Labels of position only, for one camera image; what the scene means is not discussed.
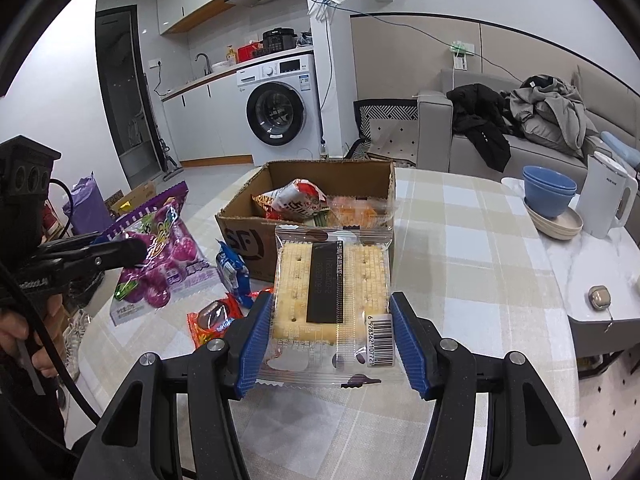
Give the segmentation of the person's left hand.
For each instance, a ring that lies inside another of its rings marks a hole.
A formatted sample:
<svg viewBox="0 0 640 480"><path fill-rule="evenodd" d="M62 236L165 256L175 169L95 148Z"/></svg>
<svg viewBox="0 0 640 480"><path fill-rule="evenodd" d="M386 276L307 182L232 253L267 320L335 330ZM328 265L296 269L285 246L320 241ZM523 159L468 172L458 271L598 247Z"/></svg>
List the person's left hand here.
<svg viewBox="0 0 640 480"><path fill-rule="evenodd" d="M52 339L58 356L63 359L65 356L65 344L63 338L63 325L66 323L66 312L63 307L63 296L54 295L47 301L47 315L43 319L44 327ZM24 316L13 311L2 310L0 321L1 348L12 358L20 356L18 348L19 341L25 341L29 336L29 326ZM41 340L35 336L35 341L39 346L37 352L32 355L32 366L39 370L44 377L52 378L58 376L58 372L43 348Z"/></svg>

